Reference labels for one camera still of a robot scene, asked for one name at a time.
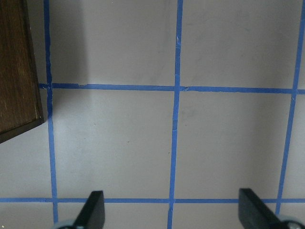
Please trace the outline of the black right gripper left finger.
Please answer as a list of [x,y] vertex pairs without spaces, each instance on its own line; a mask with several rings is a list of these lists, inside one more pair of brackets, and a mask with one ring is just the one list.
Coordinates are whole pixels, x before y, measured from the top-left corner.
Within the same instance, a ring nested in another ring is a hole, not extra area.
[[74,221],[73,229],[102,229],[105,223],[103,191],[93,191]]

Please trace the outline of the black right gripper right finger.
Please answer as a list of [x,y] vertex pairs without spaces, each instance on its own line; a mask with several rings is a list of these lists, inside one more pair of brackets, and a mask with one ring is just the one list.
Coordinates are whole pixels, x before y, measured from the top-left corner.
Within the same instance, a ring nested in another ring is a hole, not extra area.
[[250,188],[240,188],[238,197],[238,218],[244,229],[289,228]]

